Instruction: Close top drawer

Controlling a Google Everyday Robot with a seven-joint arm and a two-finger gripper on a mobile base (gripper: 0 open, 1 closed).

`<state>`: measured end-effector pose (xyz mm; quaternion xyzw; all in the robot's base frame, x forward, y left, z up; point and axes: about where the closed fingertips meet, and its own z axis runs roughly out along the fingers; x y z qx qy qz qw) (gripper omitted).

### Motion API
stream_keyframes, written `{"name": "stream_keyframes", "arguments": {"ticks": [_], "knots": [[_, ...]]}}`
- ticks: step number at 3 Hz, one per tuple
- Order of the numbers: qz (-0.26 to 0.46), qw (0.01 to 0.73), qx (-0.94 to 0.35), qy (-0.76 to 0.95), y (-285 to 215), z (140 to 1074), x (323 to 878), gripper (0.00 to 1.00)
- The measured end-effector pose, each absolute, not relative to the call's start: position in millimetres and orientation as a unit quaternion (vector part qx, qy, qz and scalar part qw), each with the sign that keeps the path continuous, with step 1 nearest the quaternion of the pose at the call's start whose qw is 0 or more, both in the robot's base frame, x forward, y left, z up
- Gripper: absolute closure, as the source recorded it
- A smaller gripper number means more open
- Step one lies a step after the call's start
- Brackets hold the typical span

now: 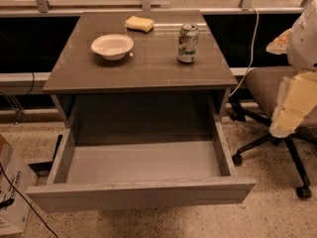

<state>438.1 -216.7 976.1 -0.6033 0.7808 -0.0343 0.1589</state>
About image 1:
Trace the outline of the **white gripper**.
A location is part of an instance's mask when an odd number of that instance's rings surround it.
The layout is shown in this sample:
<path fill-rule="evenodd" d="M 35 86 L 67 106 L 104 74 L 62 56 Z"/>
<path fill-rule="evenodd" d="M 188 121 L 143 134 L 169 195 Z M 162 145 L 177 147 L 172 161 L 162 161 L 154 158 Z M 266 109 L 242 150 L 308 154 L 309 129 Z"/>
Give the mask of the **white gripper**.
<path fill-rule="evenodd" d="M 287 53 L 288 62 L 296 69 L 317 69 L 317 0 L 313 0 L 294 22 L 266 49 L 268 53 Z M 284 77 L 279 86 L 270 133 L 276 138 L 286 138 L 317 106 L 317 73 L 304 71 L 293 78 Z"/>

